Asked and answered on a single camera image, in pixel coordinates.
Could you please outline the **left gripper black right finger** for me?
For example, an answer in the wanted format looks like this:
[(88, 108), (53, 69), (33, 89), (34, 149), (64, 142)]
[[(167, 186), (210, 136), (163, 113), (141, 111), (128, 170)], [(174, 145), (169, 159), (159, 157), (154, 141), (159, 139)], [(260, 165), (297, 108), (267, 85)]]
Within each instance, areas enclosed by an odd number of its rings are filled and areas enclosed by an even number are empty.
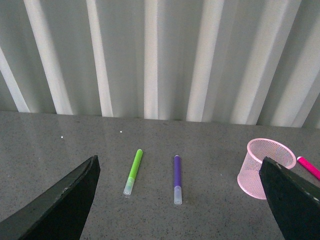
[(284, 239), (318, 240), (320, 188), (267, 156), (259, 177)]

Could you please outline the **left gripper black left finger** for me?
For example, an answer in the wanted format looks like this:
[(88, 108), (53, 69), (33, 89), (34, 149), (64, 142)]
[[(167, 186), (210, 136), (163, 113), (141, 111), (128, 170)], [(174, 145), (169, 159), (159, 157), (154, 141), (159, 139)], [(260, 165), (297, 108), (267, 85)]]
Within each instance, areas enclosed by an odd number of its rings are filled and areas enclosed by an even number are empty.
[(0, 223), (2, 240), (78, 240), (100, 176), (90, 157), (22, 209)]

